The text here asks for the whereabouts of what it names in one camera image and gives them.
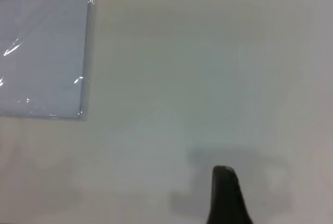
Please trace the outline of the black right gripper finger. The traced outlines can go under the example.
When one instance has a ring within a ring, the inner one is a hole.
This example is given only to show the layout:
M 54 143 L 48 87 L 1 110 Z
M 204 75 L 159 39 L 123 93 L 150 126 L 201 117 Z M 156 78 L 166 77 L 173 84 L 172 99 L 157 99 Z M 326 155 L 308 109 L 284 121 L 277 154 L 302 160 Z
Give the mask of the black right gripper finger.
M 212 171 L 211 204 L 207 224 L 253 224 L 235 171 L 215 166 Z

